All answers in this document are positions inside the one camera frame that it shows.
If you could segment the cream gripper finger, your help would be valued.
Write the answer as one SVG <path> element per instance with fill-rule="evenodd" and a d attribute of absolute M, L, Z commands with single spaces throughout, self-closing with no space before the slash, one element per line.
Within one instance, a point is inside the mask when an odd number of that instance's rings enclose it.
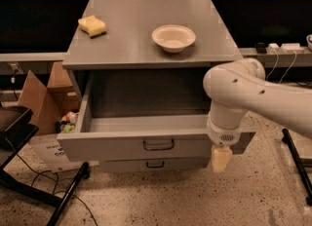
<path fill-rule="evenodd" d="M 215 173 L 225 172 L 228 164 L 229 164 L 228 161 L 219 162 L 217 160 L 213 160 L 212 161 L 213 172 Z"/>

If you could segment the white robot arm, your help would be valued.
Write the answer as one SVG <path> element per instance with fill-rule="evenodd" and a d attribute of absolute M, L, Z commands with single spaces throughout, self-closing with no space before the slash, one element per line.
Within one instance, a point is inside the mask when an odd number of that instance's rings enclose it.
<path fill-rule="evenodd" d="M 214 172 L 225 171 L 232 157 L 231 146 L 242 133 L 242 120 L 249 111 L 312 137 L 312 92 L 265 80 L 262 64 L 243 58 L 211 68 L 203 87 L 211 99 L 207 133 L 213 143 Z"/>

